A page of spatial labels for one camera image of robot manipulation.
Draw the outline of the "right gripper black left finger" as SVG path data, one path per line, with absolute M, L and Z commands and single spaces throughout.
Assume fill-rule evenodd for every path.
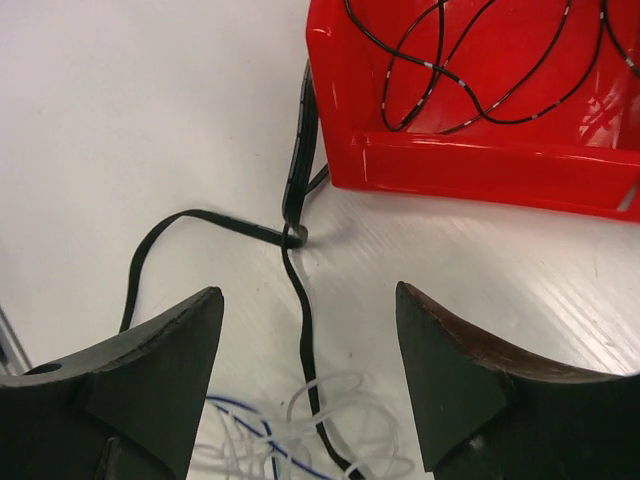
M 183 479 L 224 314 L 207 287 L 89 348 L 1 379 L 4 479 Z

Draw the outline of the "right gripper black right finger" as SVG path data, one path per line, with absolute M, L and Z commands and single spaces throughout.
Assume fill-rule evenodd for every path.
M 635 479 L 639 378 L 571 366 L 396 287 L 424 469 L 437 479 Z

